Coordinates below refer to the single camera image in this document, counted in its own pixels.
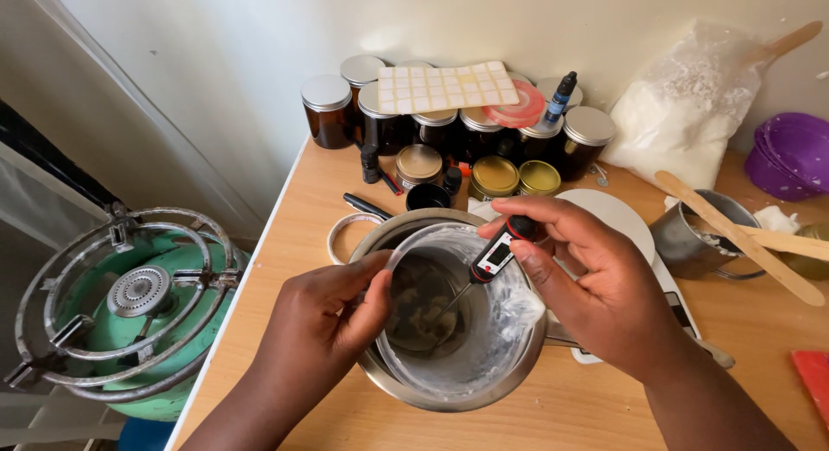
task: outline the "dropper bottle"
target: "dropper bottle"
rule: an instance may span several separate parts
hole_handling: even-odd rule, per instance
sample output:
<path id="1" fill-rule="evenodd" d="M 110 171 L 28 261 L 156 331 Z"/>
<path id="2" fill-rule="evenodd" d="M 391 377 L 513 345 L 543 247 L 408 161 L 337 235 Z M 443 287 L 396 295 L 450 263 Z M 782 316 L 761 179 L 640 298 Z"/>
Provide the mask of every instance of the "dropper bottle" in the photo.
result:
<path id="1" fill-rule="evenodd" d="M 559 87 L 555 90 L 553 98 L 550 100 L 550 106 L 547 108 L 547 113 L 544 115 L 544 120 L 548 123 L 556 123 L 565 111 L 567 102 L 570 101 L 570 96 L 573 95 L 573 90 L 576 86 L 575 71 L 571 71 L 561 79 Z"/>

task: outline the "right hand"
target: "right hand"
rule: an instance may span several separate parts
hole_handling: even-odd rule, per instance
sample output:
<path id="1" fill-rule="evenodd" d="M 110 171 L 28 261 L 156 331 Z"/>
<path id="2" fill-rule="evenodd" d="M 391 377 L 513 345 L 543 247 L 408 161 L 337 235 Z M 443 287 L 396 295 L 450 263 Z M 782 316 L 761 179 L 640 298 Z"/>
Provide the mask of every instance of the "right hand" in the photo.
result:
<path id="1" fill-rule="evenodd" d="M 503 214 L 478 229 L 491 239 L 511 214 L 541 224 L 539 245 L 513 240 L 510 250 L 547 307 L 576 341 L 610 365 L 647 384 L 704 352 L 682 330 L 651 266 L 624 234 L 561 199 L 496 199 Z M 575 281 L 552 258 L 579 276 Z"/>

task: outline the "tape roll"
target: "tape roll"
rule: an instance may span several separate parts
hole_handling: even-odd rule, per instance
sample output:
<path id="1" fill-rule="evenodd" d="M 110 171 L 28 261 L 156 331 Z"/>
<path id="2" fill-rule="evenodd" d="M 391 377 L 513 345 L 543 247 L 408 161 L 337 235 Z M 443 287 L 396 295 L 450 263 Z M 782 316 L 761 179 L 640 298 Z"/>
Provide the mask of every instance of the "tape roll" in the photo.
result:
<path id="1" fill-rule="evenodd" d="M 353 213 L 342 217 L 342 219 L 339 220 L 333 228 L 331 228 L 331 231 L 328 232 L 328 257 L 331 258 L 331 261 L 335 265 L 345 264 L 337 258 L 337 255 L 334 255 L 334 240 L 337 239 L 337 234 L 340 234 L 342 228 L 345 228 L 348 224 L 357 221 L 370 221 L 372 223 L 382 224 L 383 219 L 373 213 Z"/>

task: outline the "thermometer probe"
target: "thermometer probe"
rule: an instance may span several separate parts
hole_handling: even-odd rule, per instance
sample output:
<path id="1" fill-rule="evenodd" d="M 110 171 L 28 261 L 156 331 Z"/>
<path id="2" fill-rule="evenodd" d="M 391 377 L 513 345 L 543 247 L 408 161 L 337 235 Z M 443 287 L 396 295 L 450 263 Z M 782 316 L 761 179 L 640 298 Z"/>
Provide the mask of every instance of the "thermometer probe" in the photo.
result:
<path id="1" fill-rule="evenodd" d="M 486 247 L 471 262 L 469 266 L 469 283 L 461 289 L 458 295 L 444 307 L 432 322 L 438 321 L 458 299 L 466 293 L 473 284 L 486 284 L 492 281 L 501 270 L 509 264 L 515 255 L 510 252 L 510 242 L 513 239 L 531 240 L 535 236 L 536 223 L 522 214 L 510 216 L 501 229 L 492 236 Z"/>

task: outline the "white label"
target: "white label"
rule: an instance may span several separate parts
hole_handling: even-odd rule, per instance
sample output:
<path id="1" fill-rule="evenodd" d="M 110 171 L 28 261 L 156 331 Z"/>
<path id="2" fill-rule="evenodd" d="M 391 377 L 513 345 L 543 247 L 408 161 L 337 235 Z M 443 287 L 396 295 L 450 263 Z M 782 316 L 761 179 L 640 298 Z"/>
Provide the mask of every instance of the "white label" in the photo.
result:
<path id="1" fill-rule="evenodd" d="M 501 234 L 495 245 L 478 262 L 478 268 L 482 268 L 493 275 L 501 271 L 501 268 L 504 268 L 504 265 L 513 259 L 513 253 L 509 251 L 510 242 L 512 241 L 513 237 L 509 233 Z"/>

